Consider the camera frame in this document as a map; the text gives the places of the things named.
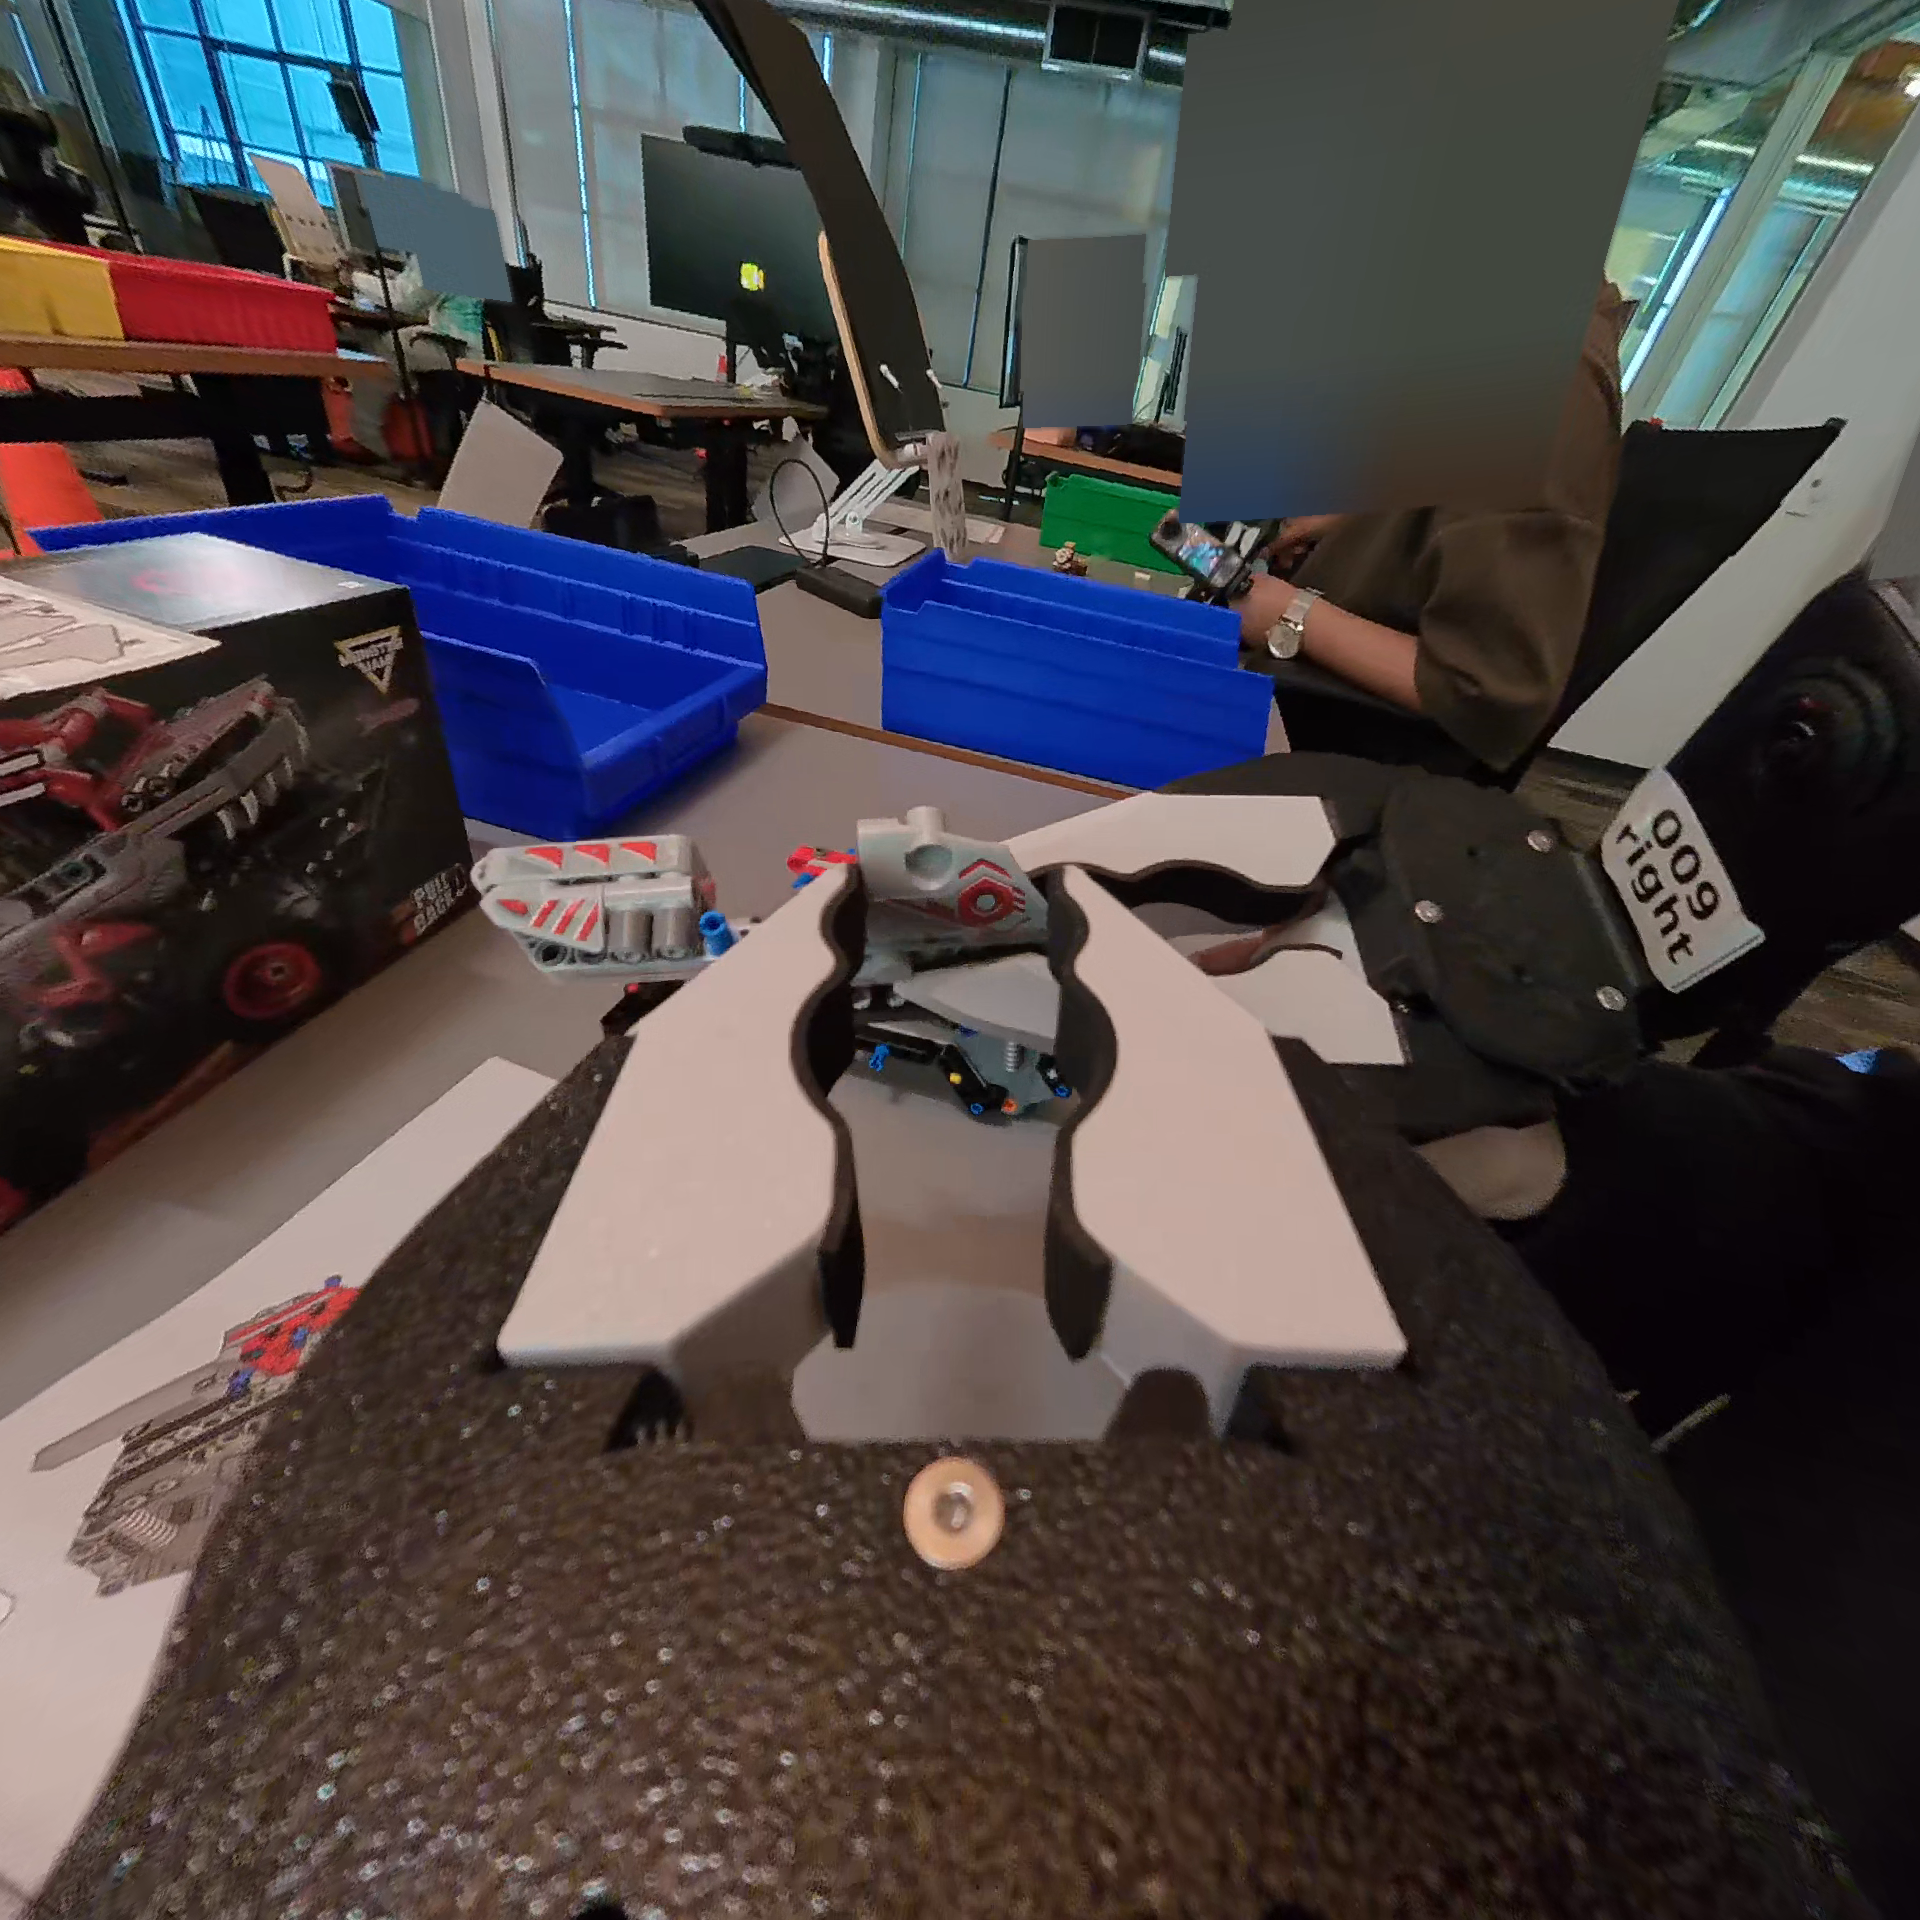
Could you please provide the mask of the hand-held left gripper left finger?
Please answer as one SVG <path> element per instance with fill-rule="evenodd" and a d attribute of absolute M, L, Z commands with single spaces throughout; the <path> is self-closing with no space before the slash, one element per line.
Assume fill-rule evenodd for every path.
<path fill-rule="evenodd" d="M 829 1093 L 865 907 L 860 868 L 828 868 L 632 1027 L 495 1333 L 506 1366 L 653 1370 L 695 1415 L 723 1383 L 852 1348 L 865 1249 Z"/>

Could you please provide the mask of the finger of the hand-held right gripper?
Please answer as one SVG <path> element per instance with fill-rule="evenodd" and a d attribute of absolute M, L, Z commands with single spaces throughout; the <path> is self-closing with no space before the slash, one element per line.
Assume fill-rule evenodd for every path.
<path fill-rule="evenodd" d="M 1367 983 L 1349 933 L 1331 944 L 1283 944 L 1212 987 L 1275 1040 L 1308 1045 L 1331 1067 L 1403 1069 L 1401 1020 Z M 918 1012 L 1032 1050 L 1052 1050 L 1059 990 L 1040 952 L 913 973 L 899 1001 Z"/>
<path fill-rule="evenodd" d="M 1180 908 L 1231 928 L 1283 924 L 1323 893 L 1337 848 L 1316 797 L 1140 793 L 1010 836 L 1003 853 L 1043 887 L 1089 876 L 1126 908 Z"/>

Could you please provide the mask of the grey red toy truck model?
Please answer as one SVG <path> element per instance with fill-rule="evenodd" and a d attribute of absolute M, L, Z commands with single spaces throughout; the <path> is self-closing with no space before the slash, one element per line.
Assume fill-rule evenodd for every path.
<path fill-rule="evenodd" d="M 868 1074 L 936 1078 L 976 1123 L 1030 1119 L 1074 1090 L 1052 1050 L 918 1012 L 899 985 L 918 973 L 1046 949 L 1046 903 L 1003 843 L 951 832 L 933 807 L 855 826 L 868 891 L 865 954 L 854 973 L 854 1057 Z M 470 873 L 484 918 L 547 979 L 617 985 L 606 1019 L 627 1033 L 753 933 L 730 918 L 697 844 L 679 832 L 506 844 Z"/>

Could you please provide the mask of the small blue storage bin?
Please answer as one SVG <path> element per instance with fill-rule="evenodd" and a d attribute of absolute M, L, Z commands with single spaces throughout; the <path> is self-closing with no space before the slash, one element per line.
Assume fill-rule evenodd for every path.
<path fill-rule="evenodd" d="M 880 592 L 880 727 L 1132 790 L 1264 757 L 1271 683 L 1235 614 L 928 553 Z"/>

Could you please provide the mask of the green bin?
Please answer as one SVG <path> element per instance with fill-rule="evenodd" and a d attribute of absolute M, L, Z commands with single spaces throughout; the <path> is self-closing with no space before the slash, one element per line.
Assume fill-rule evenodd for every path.
<path fill-rule="evenodd" d="M 1153 545 L 1155 528 L 1178 503 L 1174 493 L 1058 470 L 1042 491 L 1037 540 L 1052 554 L 1071 546 L 1086 560 L 1180 574 L 1180 566 Z"/>

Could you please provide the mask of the white instruction booklet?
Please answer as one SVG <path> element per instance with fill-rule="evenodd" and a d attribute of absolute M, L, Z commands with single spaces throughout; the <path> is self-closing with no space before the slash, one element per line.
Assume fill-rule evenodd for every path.
<path fill-rule="evenodd" d="M 488 1060 L 276 1233 L 2 1425 L 2 1872 L 22 1917 L 152 1689 L 266 1413 L 552 1080 Z"/>

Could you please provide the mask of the black chair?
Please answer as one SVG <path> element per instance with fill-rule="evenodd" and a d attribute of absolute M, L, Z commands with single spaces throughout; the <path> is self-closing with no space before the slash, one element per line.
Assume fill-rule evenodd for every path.
<path fill-rule="evenodd" d="M 1838 416 L 1786 429 L 1625 426 L 1588 614 L 1532 757 L 1740 554 L 1843 431 Z"/>

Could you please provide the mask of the white laptop stand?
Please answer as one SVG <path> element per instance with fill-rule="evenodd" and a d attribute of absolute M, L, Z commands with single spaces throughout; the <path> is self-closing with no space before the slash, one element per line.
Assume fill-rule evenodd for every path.
<path fill-rule="evenodd" d="M 890 466 L 874 460 L 850 486 L 829 500 L 798 535 L 785 536 L 804 564 L 855 564 L 897 571 L 923 553 L 941 554 L 928 507 L 923 445 L 913 462 Z M 969 545 L 995 546 L 1003 536 L 995 518 L 968 512 Z"/>

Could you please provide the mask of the large blue storage bin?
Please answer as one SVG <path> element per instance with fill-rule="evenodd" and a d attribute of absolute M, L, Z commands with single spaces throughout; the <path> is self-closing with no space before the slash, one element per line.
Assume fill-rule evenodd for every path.
<path fill-rule="evenodd" d="M 467 821 L 584 840 L 730 750 L 766 702 L 753 589 L 381 494 L 34 528 L 46 554 L 205 535 L 408 590 Z"/>

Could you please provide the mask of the black toy set box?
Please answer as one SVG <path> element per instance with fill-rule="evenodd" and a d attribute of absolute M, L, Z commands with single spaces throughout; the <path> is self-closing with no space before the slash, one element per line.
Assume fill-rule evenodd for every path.
<path fill-rule="evenodd" d="M 207 535 L 3 576 L 219 642 L 2 702 L 2 1227 L 473 908 L 405 589 Z"/>

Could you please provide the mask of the black curved plywood board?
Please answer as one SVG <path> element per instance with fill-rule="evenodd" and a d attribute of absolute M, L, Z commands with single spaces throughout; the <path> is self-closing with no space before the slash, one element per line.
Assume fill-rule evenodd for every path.
<path fill-rule="evenodd" d="M 820 219 L 820 256 L 841 358 L 874 458 L 923 465 L 948 432 L 913 291 L 865 164 L 804 33 L 761 3 L 697 3 L 780 133 Z"/>

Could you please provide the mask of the pale cardboard sheet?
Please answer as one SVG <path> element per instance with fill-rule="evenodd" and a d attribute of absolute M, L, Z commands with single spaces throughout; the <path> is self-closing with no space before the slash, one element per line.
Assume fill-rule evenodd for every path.
<path fill-rule="evenodd" d="M 534 530 L 564 470 L 564 453 L 489 398 L 472 408 L 435 507 L 492 526 Z"/>

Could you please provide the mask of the black monitor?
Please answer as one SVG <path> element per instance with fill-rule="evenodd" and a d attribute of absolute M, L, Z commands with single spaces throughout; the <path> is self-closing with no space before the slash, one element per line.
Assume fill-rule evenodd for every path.
<path fill-rule="evenodd" d="M 796 166 L 646 134 L 639 188 L 653 307 L 719 323 L 763 363 L 789 343 L 835 344 L 821 220 Z"/>

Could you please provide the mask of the white printed sheet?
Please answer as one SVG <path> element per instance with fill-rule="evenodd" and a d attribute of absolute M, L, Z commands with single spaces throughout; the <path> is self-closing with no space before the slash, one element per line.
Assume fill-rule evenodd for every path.
<path fill-rule="evenodd" d="M 49 699 L 219 651 L 70 592 L 2 578 L 2 705 Z"/>

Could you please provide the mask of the red bin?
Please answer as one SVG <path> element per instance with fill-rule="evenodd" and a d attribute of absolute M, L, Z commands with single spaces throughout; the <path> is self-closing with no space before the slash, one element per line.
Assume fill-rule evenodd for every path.
<path fill-rule="evenodd" d="M 243 268 L 103 252 L 122 337 L 134 343 L 333 356 L 331 297 Z"/>

